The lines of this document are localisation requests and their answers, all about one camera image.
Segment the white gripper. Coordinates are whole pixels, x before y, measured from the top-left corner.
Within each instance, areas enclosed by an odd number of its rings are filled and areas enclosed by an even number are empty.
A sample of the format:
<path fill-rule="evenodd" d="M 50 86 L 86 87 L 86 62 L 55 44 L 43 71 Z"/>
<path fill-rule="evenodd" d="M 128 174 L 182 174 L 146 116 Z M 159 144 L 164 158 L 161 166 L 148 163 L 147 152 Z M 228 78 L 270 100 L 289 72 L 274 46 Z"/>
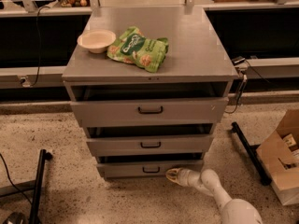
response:
<path fill-rule="evenodd" d="M 165 176 L 171 182 L 182 187 L 197 187 L 200 184 L 200 174 L 190 169 L 172 168 L 166 171 Z"/>

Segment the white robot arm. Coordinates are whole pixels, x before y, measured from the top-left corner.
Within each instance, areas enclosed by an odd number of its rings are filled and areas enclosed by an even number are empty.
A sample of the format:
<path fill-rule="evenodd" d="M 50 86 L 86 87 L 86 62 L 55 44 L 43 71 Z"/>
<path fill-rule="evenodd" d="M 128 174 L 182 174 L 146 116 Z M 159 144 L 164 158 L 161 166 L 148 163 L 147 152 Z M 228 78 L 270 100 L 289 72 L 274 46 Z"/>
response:
<path fill-rule="evenodd" d="M 166 178 L 213 197 L 221 214 L 221 224 L 263 224 L 257 209 L 245 200 L 233 199 L 222 186 L 217 173 L 211 169 L 199 173 L 187 168 L 172 168 L 166 172 Z"/>

